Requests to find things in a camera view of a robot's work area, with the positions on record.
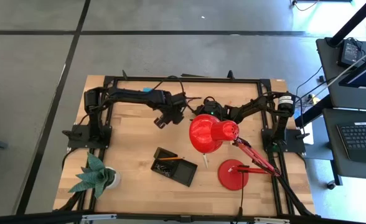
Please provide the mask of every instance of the succulent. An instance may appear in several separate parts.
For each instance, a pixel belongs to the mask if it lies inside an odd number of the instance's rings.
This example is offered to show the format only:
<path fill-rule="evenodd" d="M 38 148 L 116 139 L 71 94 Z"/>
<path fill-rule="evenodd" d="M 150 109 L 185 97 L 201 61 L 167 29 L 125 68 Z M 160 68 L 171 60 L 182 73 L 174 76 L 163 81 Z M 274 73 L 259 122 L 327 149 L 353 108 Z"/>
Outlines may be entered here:
<path fill-rule="evenodd" d="M 88 152 L 89 168 L 81 167 L 83 174 L 77 174 L 82 181 L 73 186 L 69 193 L 95 189 L 98 198 L 104 189 L 114 181 L 115 171 L 106 168 L 101 160 Z"/>

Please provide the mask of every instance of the concrete floor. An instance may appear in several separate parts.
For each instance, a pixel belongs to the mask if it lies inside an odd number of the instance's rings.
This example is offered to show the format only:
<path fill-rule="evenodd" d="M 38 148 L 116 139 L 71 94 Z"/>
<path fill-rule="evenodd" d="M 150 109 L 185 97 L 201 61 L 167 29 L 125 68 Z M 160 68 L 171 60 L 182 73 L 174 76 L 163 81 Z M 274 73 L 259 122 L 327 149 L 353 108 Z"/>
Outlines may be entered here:
<path fill-rule="evenodd" d="M 0 29 L 75 30 L 83 4 L 0 0 Z M 341 16 L 332 19 L 337 11 Z M 236 77 L 285 79 L 295 91 L 321 66 L 316 37 L 334 34 L 354 12 L 342 2 L 320 2 L 300 12 L 288 0 L 92 1 L 84 30 L 294 30 L 310 37 L 81 36 L 27 212 L 52 209 L 67 145 L 61 130 L 75 120 L 87 75 L 121 75 L 124 69 L 130 76 L 224 77 L 231 69 Z M 364 38 L 366 28 L 358 26 L 350 36 Z M 0 150 L 0 215 L 14 213 L 71 40 L 69 35 L 0 35 L 0 140 L 9 143 Z M 299 94 L 316 84 L 310 81 Z M 344 186 L 326 190 L 329 162 L 308 160 L 307 171 L 317 214 L 366 222 L 366 197 L 354 196 L 366 190 L 366 180 L 344 178 Z"/>

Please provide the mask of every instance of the keyboard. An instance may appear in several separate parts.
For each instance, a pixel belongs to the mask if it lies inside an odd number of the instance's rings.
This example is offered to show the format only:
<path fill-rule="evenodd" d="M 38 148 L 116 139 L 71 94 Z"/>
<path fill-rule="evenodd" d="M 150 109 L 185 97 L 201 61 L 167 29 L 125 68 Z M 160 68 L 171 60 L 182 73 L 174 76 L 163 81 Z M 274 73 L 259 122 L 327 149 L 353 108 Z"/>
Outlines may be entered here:
<path fill-rule="evenodd" d="M 366 162 L 366 122 L 338 124 L 337 129 L 349 159 Z"/>

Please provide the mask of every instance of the potted plant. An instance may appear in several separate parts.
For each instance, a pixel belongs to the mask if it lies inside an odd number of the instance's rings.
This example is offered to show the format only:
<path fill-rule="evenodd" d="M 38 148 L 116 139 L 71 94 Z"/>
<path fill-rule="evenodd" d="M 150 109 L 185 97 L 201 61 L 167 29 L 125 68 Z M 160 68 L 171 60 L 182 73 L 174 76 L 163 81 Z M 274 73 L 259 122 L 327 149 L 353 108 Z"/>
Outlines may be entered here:
<path fill-rule="evenodd" d="M 82 181 L 73 186 L 69 193 L 95 189 L 95 197 L 98 198 L 104 189 L 116 187 L 121 175 L 111 167 L 105 167 L 103 162 L 88 152 L 89 168 L 81 167 L 83 174 L 77 174 Z"/>

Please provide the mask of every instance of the wheel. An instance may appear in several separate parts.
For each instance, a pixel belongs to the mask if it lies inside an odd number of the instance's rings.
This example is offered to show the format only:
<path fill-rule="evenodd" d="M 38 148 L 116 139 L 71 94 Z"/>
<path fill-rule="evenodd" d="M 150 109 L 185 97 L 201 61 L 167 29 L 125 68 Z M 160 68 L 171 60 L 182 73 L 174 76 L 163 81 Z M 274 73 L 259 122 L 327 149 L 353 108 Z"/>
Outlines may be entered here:
<path fill-rule="evenodd" d="M 330 181 L 330 182 L 327 184 L 327 188 L 328 188 L 328 189 L 330 189 L 330 190 L 334 189 L 334 188 L 335 188 L 335 186 L 336 186 L 336 184 L 335 184 L 335 181 L 334 181 L 334 180 Z"/>

